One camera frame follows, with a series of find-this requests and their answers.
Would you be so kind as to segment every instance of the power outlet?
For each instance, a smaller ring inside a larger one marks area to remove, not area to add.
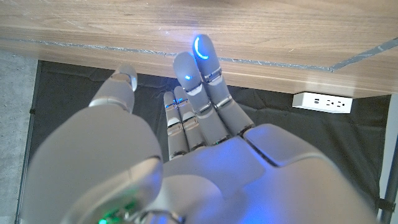
[[[353,99],[318,93],[299,93],[293,97],[293,107],[328,113],[350,113]]]

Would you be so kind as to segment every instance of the black fabric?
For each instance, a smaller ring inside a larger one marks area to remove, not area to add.
[[[89,104],[112,72],[42,62],[30,158],[55,128]],[[166,161],[169,155],[163,94],[172,91],[178,81],[139,75],[138,82],[133,113],[149,123]],[[235,86],[228,88],[256,125],[280,126],[319,148],[376,211],[390,95],[355,99],[351,114],[329,114],[293,108],[291,94]]]

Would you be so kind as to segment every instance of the white robotic hand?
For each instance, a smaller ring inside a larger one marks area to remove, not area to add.
[[[131,114],[136,74],[123,66],[90,106],[40,146],[28,169],[26,223],[375,223],[318,149],[253,122],[230,96],[213,44],[180,53],[182,87],[164,95],[170,161]]]
[[[375,223],[318,149],[271,124],[254,127],[232,99],[213,44],[178,54],[181,84],[164,95],[169,159],[137,223]]]

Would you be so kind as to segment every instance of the blue led light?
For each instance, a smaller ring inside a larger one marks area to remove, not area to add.
[[[202,59],[208,59],[209,58],[209,56],[207,56],[207,55],[202,55],[200,52],[199,52],[199,50],[198,50],[198,42],[199,42],[199,37],[197,37],[197,39],[195,40],[195,51],[197,52],[197,55],[200,57],[200,58],[202,58]]]

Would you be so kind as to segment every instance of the wooden table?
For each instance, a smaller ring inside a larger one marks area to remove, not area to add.
[[[229,85],[366,97],[398,93],[396,0],[1,0],[0,49],[174,77],[208,34]]]

